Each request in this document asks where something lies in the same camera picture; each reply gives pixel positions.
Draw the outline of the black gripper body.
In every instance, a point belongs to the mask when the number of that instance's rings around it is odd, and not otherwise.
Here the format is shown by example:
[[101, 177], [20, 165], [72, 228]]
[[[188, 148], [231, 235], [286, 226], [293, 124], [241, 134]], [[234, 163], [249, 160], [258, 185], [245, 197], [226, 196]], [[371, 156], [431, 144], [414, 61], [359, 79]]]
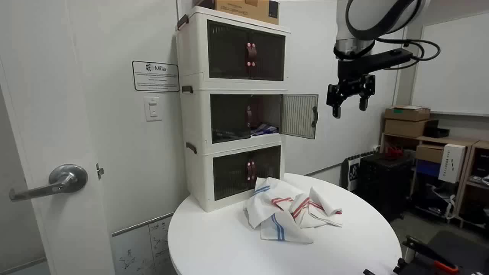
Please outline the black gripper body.
[[368, 75], [374, 75], [376, 70], [390, 69], [393, 66], [403, 64], [413, 57], [406, 49], [393, 49], [382, 53], [361, 57], [353, 61], [339, 63], [339, 87], [341, 99], [359, 95], [362, 83]]

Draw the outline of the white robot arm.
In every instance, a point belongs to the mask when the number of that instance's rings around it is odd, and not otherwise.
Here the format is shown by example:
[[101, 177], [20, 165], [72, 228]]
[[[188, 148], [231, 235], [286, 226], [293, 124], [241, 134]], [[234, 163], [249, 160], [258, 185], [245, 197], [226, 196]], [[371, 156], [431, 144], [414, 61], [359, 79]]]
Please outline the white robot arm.
[[428, 6], [429, 0], [338, 0], [333, 46], [338, 83], [329, 86], [325, 101], [336, 119], [342, 102], [355, 95], [359, 96], [359, 108], [367, 110], [376, 89], [376, 70], [406, 69], [440, 53], [436, 43], [431, 43], [436, 53], [429, 58], [423, 40], [387, 38], [387, 34], [417, 20]]

